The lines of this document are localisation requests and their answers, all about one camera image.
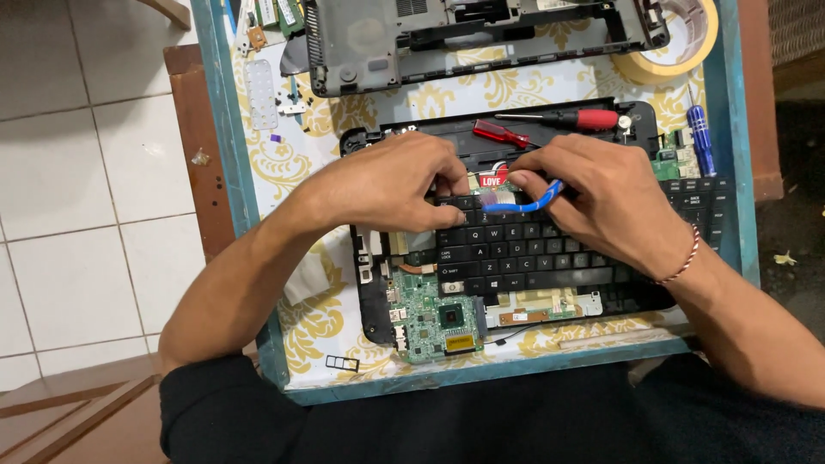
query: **white tile floor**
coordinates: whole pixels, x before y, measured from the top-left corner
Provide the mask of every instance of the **white tile floor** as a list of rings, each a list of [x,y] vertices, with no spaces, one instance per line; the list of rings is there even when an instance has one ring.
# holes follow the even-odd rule
[[[0,1],[0,391],[157,351],[204,266],[163,65],[194,42],[136,1]]]

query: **bracelet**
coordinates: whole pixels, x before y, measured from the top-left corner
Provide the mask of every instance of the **bracelet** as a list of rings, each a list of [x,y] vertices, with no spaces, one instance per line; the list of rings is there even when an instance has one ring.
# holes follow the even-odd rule
[[[693,227],[693,248],[691,249],[691,254],[687,257],[687,261],[685,261],[685,265],[679,269],[679,272],[673,274],[672,276],[668,277],[667,279],[661,280],[656,282],[658,285],[664,285],[677,277],[679,277],[684,271],[687,270],[691,266],[691,262],[693,261],[693,257],[696,256],[696,252],[699,251],[699,228],[695,225],[691,224]]]

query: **blue screwdriver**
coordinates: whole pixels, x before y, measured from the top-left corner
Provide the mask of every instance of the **blue screwdriver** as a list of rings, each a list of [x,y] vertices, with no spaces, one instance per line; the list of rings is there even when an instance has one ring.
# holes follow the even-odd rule
[[[710,131],[708,121],[705,119],[705,110],[696,104],[690,85],[687,86],[687,91],[691,94],[691,108],[687,110],[687,123],[693,130],[693,148],[696,150],[696,158],[699,160],[699,167],[705,177],[715,178],[716,169],[714,169],[714,156],[710,151]]]

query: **laptop keyboard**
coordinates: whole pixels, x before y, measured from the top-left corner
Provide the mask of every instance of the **laptop keyboard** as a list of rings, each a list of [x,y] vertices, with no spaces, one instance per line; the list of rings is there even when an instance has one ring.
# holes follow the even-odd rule
[[[697,225],[718,252],[723,206],[733,201],[731,182],[682,179],[660,186],[679,215]],[[516,200],[530,202],[523,192]],[[467,216],[462,226],[436,232],[438,281],[444,295],[649,282],[630,266],[565,234],[544,211],[487,214],[475,195],[438,197],[435,204],[456,206]]]

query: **red screwdriver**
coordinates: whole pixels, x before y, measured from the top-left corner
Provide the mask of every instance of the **red screwdriver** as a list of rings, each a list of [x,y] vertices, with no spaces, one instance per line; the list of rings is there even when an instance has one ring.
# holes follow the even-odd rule
[[[499,142],[511,142],[521,149],[526,148],[527,145],[532,145],[539,149],[541,148],[541,145],[530,142],[530,136],[528,135],[516,134],[515,132],[507,130],[500,125],[495,125],[492,122],[481,121],[480,119],[475,121],[473,133]]]
[[[619,123],[619,113],[610,110],[556,111],[548,115],[496,115],[498,119],[531,120],[563,129],[607,130]]]

